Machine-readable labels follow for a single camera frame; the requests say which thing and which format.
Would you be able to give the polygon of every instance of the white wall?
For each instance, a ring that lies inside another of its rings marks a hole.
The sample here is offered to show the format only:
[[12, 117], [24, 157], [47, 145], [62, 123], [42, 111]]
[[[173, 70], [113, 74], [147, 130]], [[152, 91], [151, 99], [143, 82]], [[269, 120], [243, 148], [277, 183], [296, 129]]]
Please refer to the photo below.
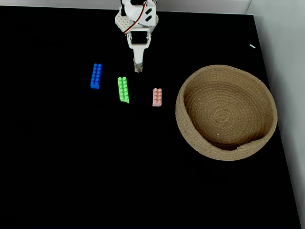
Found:
[[255, 16], [299, 217], [305, 228], [305, 0], [252, 0], [247, 13]]
[[[251, 0], [158, 0], [158, 11], [246, 13]], [[0, 0], [0, 5], [114, 9], [120, 0]]]

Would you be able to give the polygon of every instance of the robotic arm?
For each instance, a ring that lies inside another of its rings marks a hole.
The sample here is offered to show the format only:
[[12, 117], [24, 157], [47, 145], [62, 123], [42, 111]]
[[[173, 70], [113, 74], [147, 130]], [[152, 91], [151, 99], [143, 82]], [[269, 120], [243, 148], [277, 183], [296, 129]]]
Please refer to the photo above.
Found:
[[149, 47], [152, 32], [159, 18], [156, 15], [157, 0], [121, 0], [116, 25], [127, 35], [127, 42], [134, 54], [134, 70], [143, 70], [144, 50]]

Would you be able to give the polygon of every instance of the blue lego brick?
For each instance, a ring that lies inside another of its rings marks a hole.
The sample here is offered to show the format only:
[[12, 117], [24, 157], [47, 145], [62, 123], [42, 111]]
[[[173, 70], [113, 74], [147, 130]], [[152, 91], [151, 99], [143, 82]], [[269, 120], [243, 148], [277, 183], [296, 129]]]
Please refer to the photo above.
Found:
[[91, 88], [99, 89], [102, 79], [102, 65], [95, 63], [93, 66], [92, 78], [91, 78]]

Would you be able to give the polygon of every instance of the red wire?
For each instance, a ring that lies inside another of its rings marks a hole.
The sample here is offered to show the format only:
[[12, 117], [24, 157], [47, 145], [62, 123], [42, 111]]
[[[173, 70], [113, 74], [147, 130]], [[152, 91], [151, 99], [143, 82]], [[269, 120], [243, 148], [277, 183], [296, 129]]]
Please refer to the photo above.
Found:
[[147, 4], [147, 2], [145, 1], [145, 2], [143, 3], [143, 9], [142, 9], [142, 12], [141, 12], [139, 18], [138, 18], [138, 19], [137, 19], [128, 29], [126, 29], [126, 30], [124, 31], [124, 34], [128, 33], [128, 31], [131, 30], [131, 29], [136, 25], [136, 23], [138, 23], [138, 21], [141, 19], [142, 15], [143, 15], [143, 13], [144, 13], [144, 9], [145, 9], [145, 7], [146, 7], [146, 4]]

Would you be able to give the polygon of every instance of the white robot part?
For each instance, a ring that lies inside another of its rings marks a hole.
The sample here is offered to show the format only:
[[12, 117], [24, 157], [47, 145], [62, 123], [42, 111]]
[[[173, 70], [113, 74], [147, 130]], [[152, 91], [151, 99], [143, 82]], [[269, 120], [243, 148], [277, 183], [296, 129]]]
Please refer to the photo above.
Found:
[[[143, 1], [143, 5], [132, 5], [131, 0], [122, 0], [126, 16], [122, 16], [122, 7], [115, 17], [116, 25], [127, 35], [127, 42], [134, 53], [134, 67], [136, 72], [143, 68], [143, 54], [151, 42], [152, 31], [159, 18], [156, 15], [156, 0]], [[132, 42], [132, 32], [147, 32], [146, 43]]]

